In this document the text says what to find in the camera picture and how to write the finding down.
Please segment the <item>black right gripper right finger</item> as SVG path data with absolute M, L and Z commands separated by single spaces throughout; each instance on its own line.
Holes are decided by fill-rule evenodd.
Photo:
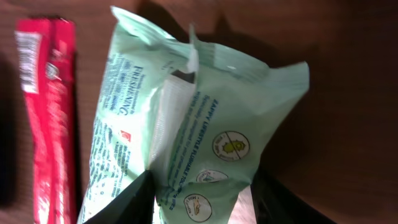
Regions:
M 258 224 L 335 224 L 262 169 L 254 175 L 251 191 Z

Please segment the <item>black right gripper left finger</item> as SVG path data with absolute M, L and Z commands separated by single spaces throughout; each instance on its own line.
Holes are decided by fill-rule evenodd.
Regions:
M 146 170 L 85 224 L 152 224 L 154 200 L 154 178 Z

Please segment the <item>mint green wipes pack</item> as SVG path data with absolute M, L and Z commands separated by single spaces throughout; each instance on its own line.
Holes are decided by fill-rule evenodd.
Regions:
M 119 7 L 93 126 L 85 223 L 144 171 L 152 223 L 228 223 L 277 128 L 308 91 L 305 62 L 280 68 L 190 33 L 178 41 Z

